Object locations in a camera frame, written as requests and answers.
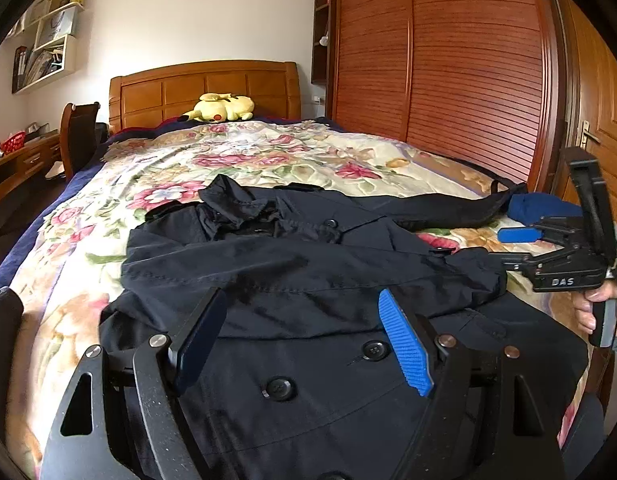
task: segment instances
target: wooden headboard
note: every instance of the wooden headboard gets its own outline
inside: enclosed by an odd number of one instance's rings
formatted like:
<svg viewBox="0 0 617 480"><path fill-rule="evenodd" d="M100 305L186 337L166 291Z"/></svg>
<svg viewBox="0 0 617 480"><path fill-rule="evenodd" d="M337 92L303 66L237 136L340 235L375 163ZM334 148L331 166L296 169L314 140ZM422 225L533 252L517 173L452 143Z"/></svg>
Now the wooden headboard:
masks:
<svg viewBox="0 0 617 480"><path fill-rule="evenodd" d="M157 126L192 110L206 92L249 96L255 115L300 119L300 83L292 61L200 61L111 79L112 132Z"/></svg>

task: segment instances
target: finger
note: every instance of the finger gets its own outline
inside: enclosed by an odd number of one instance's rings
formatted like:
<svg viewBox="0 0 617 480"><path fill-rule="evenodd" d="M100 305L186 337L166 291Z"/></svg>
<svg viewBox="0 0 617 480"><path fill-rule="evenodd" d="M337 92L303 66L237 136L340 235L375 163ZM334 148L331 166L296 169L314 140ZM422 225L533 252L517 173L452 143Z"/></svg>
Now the finger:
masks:
<svg viewBox="0 0 617 480"><path fill-rule="evenodd" d="M589 330L591 330L591 332L595 330L595 316L590 312L582 312L581 310L576 310L575 318L580 325L587 327Z"/></svg>
<svg viewBox="0 0 617 480"><path fill-rule="evenodd" d="M584 332L585 334L591 335L593 333L593 330L591 330L588 326L579 324L577 327L579 328L580 332Z"/></svg>
<svg viewBox="0 0 617 480"><path fill-rule="evenodd" d="M573 306L578 310L583 310L584 312L593 311L593 305L581 292L573 292L571 294L571 301L573 302Z"/></svg>
<svg viewBox="0 0 617 480"><path fill-rule="evenodd" d="M617 298L617 285L613 280L606 280L602 286L595 290L587 290L585 292L587 300L598 302L606 301L609 298Z"/></svg>

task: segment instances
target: stuffed toy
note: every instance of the stuffed toy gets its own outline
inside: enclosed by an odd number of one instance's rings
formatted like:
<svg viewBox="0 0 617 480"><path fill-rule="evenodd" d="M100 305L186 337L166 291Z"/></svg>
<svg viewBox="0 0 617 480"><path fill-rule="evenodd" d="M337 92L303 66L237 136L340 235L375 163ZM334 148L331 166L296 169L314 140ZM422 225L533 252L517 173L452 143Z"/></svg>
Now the stuffed toy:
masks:
<svg viewBox="0 0 617 480"><path fill-rule="evenodd" d="M191 112L186 112L178 118L178 121L195 119L209 123L221 123L223 121L248 121L253 117L255 103L250 97L240 95L231 97L231 94L204 94L200 96L200 102L195 105Z"/></svg>

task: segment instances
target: desk drawer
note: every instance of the desk drawer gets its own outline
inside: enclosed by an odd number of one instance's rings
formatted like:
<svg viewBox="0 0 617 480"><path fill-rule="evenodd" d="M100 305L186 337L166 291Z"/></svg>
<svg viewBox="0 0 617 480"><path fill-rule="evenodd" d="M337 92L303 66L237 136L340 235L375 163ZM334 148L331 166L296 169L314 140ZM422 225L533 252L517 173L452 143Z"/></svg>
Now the desk drawer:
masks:
<svg viewBox="0 0 617 480"><path fill-rule="evenodd" d="M48 161L55 162L56 160L62 160L62 155L60 153L60 143L56 142L48 146Z"/></svg>
<svg viewBox="0 0 617 480"><path fill-rule="evenodd" d="M40 146L34 150L29 150L17 159L17 170L28 171L31 168L35 168L39 163L45 162L47 157L44 153L44 147Z"/></svg>

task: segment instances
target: bed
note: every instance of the bed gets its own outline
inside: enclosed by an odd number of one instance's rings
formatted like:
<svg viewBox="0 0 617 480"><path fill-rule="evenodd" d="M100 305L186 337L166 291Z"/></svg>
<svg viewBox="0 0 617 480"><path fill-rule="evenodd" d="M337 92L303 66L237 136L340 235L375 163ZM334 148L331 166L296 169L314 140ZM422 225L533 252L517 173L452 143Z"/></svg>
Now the bed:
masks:
<svg viewBox="0 0 617 480"><path fill-rule="evenodd" d="M255 120L171 120L192 109L206 91L250 95ZM300 122L292 62L205 61L116 77L109 111L114 136L97 147L0 267L0 286L10 285L24 303L6 441L30 476L39 472L50 425L77 362L98 342L99 314L122 291L128 232L147 211L170 200L199 200L196 191L219 173L246 186L303 182L355 196L441 192L479 198L492 183L477 170L398 140L343 132L328 121ZM501 244L497 230L515 225L502 216L480 229L431 229L419 235L453 250L482 246L539 254L554 249L546 242ZM568 295L533 293L525 278L512 274L508 288L576 330ZM586 373L565 413L560 442L585 383Z"/></svg>

